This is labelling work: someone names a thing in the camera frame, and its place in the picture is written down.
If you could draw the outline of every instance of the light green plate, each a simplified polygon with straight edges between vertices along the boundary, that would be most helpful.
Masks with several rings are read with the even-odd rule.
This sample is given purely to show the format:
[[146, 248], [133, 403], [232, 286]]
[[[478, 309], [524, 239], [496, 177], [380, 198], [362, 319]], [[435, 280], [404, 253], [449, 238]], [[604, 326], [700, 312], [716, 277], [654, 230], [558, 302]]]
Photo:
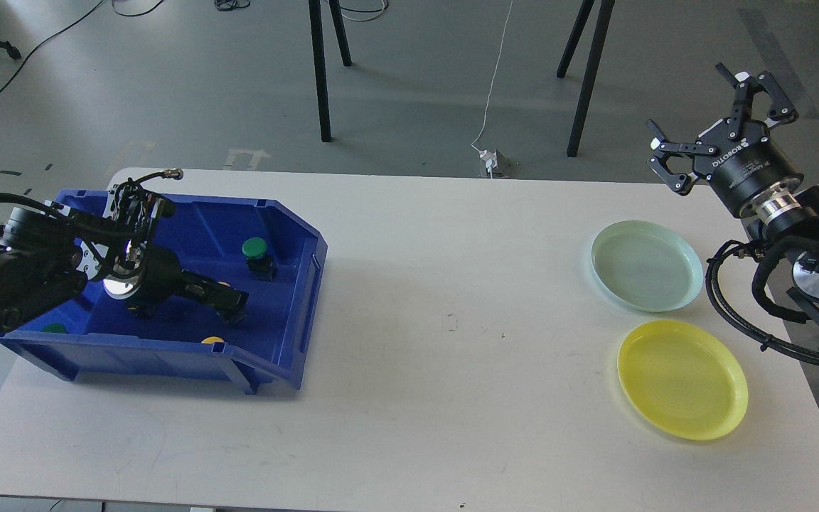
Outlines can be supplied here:
[[602, 288], [640, 311], [672, 311], [700, 293], [703, 269], [678, 233], [645, 220], [614, 223], [596, 237], [592, 269]]

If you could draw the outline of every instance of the yellow plate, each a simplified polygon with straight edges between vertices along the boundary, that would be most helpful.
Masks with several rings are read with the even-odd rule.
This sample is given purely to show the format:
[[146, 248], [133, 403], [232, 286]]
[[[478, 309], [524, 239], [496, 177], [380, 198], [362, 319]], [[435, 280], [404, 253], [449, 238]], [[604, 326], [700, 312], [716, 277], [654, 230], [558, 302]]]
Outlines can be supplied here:
[[637, 411], [677, 437], [707, 441], [738, 427], [748, 385], [721, 341], [683, 321], [650, 321], [618, 350], [621, 387]]

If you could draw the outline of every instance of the white cable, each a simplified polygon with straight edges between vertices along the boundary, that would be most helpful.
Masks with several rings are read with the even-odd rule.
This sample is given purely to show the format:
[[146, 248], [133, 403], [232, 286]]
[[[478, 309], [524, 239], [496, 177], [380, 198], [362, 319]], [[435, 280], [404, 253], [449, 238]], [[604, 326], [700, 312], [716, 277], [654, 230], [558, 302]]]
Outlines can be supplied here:
[[[325, 2], [330, 4], [331, 0], [325, 0]], [[343, 7], [341, 7], [341, 16], [343, 16], [343, 19], [348, 19], [350, 21], [355, 21], [355, 22], [358, 22], [358, 23], [365, 23], [367, 21], [375, 20], [375, 19], [380, 18], [381, 16], [384, 16], [384, 11], [386, 11], [388, 7], [390, 7], [390, 0], [381, 0], [381, 9], [378, 9], [377, 11], [374, 11], [374, 13], [376, 13], [374, 16], [371, 16], [371, 17], [368, 17], [368, 18], [365, 18], [365, 19], [357, 19], [357, 18], [351, 18], [350, 16], [346, 16], [344, 13], [342, 13], [342, 11], [345, 11], [345, 9]]]
[[469, 146], [472, 146], [472, 149], [477, 150], [482, 156], [482, 150], [477, 148], [476, 142], [482, 137], [482, 134], [485, 132], [485, 121], [488, 119], [488, 103], [491, 101], [491, 90], [495, 87], [495, 77], [498, 75], [498, 64], [501, 62], [501, 52], [504, 51], [504, 35], [508, 32], [508, 21], [510, 20], [510, 10], [514, 7], [514, 0], [510, 0], [510, 6], [508, 6], [508, 17], [504, 19], [504, 29], [501, 30], [501, 45], [498, 47], [498, 60], [495, 61], [495, 72], [491, 74], [491, 85], [488, 86], [488, 97], [485, 98], [485, 113], [482, 114], [482, 129], [478, 131], [478, 135], [473, 140], [473, 142], [469, 143]]

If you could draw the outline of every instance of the plastic plate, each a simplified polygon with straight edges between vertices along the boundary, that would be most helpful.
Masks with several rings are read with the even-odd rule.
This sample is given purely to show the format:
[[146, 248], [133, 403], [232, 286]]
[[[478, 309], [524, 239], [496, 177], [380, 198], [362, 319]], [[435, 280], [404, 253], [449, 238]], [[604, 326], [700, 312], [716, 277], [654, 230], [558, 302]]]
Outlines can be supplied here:
[[678, 233], [644, 220], [624, 220], [592, 243], [591, 263], [602, 288], [640, 311], [682, 308], [702, 287], [697, 253]]
[[618, 352], [618, 377], [637, 411], [677, 437], [723, 437], [747, 411], [738, 360], [712, 334], [683, 321], [651, 321], [631, 331]]

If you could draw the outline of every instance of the black hose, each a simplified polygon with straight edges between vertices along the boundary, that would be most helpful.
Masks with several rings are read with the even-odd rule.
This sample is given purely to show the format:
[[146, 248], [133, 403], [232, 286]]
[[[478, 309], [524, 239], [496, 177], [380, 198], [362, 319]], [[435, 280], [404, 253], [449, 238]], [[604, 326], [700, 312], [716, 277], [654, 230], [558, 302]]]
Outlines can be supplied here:
[[705, 275], [705, 287], [712, 307], [714, 307], [714, 310], [727, 321], [728, 324], [757, 341], [757, 343], [760, 343], [761, 351], [771, 348], [778, 353], [782, 353], [784, 356], [792, 357], [803, 363], [819, 366], [818, 352], [797, 346], [794, 343], [789, 343], [789, 341], [779, 339], [773, 334], [765, 333], [765, 331], [751, 324], [750, 321], [745, 320], [744, 317], [741, 317], [741, 315], [732, 308], [729, 302], [726, 301], [725, 296], [722, 294], [722, 289], [719, 288], [719, 268], [721, 268], [722, 263], [724, 263], [728, 257], [734, 256], [746, 247], [746, 244], [730, 240], [730, 242], [726, 242], [719, 248], [714, 257], [708, 260], [709, 266], [707, 267]]
[[786, 321], [793, 321], [796, 324], [804, 324], [810, 320], [805, 312], [784, 308], [766, 296], [765, 287], [766, 282], [770, 279], [770, 274], [773, 273], [780, 260], [790, 249], [805, 250], [819, 258], [819, 243], [814, 240], [796, 236], [788, 236], [779, 240], [767, 250], [764, 259], [761, 260], [760, 265], [757, 265], [757, 271], [754, 272], [754, 281], [751, 281], [751, 295], [754, 295], [757, 304], [760, 304], [760, 307], [764, 308], [764, 311], [768, 312], [768, 314]]

